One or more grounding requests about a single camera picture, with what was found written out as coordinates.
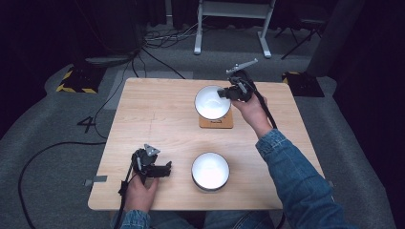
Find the orange coaster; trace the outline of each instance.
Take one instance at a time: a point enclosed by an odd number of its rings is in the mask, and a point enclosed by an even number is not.
[[[217,120],[206,119],[200,115],[199,123],[201,128],[232,129],[233,128],[232,110],[229,110],[225,116]]]

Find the hand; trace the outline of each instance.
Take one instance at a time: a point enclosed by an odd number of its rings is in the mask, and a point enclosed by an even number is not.
[[[244,120],[249,124],[256,133],[258,138],[267,134],[273,128],[268,122],[267,115],[260,104],[259,98],[256,94],[247,102],[241,102],[232,100],[232,105],[235,106],[242,114]]]
[[[140,177],[135,175],[128,185],[124,211],[140,210],[148,213],[155,199],[158,184],[159,179],[154,178],[151,186],[146,188],[140,181]]]

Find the denim jacket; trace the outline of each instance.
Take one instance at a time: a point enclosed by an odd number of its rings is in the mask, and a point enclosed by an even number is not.
[[[331,187],[283,134],[274,129],[256,144],[268,166],[292,228],[355,228],[345,222],[343,209],[333,201]],[[130,211],[124,229],[149,228],[144,212]]]

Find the person's left hand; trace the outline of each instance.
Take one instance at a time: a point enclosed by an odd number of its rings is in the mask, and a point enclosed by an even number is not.
[[[155,199],[158,184],[159,179],[154,178],[151,186],[146,188],[140,181],[140,177],[135,175],[128,185],[124,211],[140,210],[148,213]]]

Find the jacket sleeve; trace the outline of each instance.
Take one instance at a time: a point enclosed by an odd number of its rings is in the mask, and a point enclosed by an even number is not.
[[[256,144],[293,228],[355,228],[344,220],[331,187],[283,134],[274,129]]]
[[[121,229],[149,229],[150,217],[139,210],[129,211],[122,222]]]

